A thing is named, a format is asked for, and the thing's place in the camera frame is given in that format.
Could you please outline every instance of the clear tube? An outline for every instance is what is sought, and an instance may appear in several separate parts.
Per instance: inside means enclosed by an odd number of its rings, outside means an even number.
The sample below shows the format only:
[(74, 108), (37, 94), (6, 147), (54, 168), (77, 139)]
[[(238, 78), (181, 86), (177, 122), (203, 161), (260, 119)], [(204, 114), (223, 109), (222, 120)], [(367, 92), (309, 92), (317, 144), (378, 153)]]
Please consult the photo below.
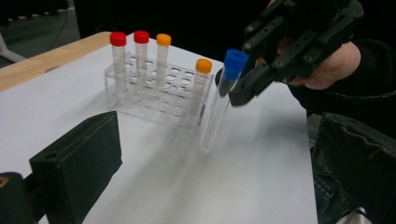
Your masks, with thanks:
[(148, 60), (149, 33), (146, 31), (134, 32), (134, 48), (136, 57), (137, 87), (139, 90), (146, 87), (147, 82), (147, 60)]
[(117, 99), (122, 100), (126, 94), (126, 75), (125, 75), (125, 45), (126, 34), (113, 32), (110, 35), (110, 44), (113, 54), (113, 69), (116, 83)]
[(168, 49), (171, 45), (171, 36), (166, 34), (157, 35), (157, 77), (155, 86), (157, 90), (162, 90), (165, 84), (166, 65), (168, 60)]
[(209, 153), (216, 143), (224, 115), (230, 104), (228, 92), (236, 84), (247, 60), (248, 56), (244, 52), (238, 49), (227, 50), (224, 66), (220, 74), (219, 85), (213, 98), (209, 117), (206, 120), (200, 141), (200, 150), (205, 154)]
[(202, 96), (204, 95), (207, 76), (212, 70), (212, 62), (207, 59), (198, 59), (195, 70), (194, 85), (191, 91), (191, 104), (189, 107), (189, 114), (187, 115), (191, 125), (197, 124), (197, 122), (199, 122), (198, 118), (202, 116), (203, 109), (201, 109), (200, 105), (203, 101)]

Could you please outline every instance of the test tube with blue cap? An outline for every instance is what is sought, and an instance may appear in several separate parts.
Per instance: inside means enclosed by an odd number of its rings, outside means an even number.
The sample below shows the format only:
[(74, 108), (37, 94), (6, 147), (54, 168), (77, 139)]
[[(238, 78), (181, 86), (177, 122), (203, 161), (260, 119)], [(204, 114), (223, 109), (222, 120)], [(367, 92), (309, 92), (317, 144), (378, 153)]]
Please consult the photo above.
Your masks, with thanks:
[(217, 91), (212, 101), (209, 117), (206, 120), (204, 132), (200, 141), (200, 150), (209, 153), (216, 142), (224, 114), (230, 104), (228, 93), (235, 86), (245, 65), (248, 55), (239, 49), (228, 49), (224, 59), (223, 68)]

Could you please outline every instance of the floor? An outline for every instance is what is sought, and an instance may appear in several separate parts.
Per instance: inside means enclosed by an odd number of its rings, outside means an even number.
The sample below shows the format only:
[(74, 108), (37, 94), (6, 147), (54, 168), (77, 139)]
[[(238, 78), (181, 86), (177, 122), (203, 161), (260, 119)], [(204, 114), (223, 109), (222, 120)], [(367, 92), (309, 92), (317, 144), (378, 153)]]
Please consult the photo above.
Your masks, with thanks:
[[(17, 21), (10, 20), (7, 26), (0, 25), (7, 48), (24, 58), (31, 58), (80, 40), (73, 1), (68, 3), (69, 9), (59, 10), (56, 15), (34, 15), (31, 19), (19, 17)], [(12, 63), (0, 57), (0, 68)]]

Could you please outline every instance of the test tube with orange cap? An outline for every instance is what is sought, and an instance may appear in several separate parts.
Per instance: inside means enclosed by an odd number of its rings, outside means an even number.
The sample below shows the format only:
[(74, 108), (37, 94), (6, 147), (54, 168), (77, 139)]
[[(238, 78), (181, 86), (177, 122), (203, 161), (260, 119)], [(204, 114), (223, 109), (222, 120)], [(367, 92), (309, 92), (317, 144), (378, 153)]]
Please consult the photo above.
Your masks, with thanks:
[(189, 116), (191, 116), (192, 119), (202, 114), (202, 111), (200, 111), (200, 104), (202, 102), (202, 96), (204, 95), (208, 75), (212, 70), (212, 62), (208, 59), (198, 59), (195, 64), (195, 70), (194, 84), (191, 91), (191, 105), (189, 109)]
[(166, 65), (168, 61), (168, 49), (171, 45), (171, 36), (166, 34), (157, 35), (157, 71), (155, 86), (157, 90), (162, 90), (165, 84)]

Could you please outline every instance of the test tube rack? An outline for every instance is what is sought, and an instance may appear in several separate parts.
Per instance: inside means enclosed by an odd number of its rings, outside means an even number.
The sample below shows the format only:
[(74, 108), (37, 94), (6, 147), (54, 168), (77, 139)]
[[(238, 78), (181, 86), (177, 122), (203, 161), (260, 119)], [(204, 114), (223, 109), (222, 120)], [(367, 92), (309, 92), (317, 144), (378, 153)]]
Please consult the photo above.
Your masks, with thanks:
[[(105, 70), (106, 99), (109, 111), (157, 122), (188, 135), (199, 130), (205, 104), (214, 75), (209, 74), (201, 99), (194, 99), (192, 88), (196, 71), (168, 63), (166, 65), (165, 84), (158, 90), (156, 80), (156, 60), (147, 60), (146, 82), (141, 82), (136, 73), (136, 57), (126, 53), (126, 72), (124, 77), (114, 74), (110, 65)], [(125, 84), (125, 93), (120, 95), (116, 82)], [(193, 102), (199, 102), (200, 112), (196, 116), (189, 114)]]

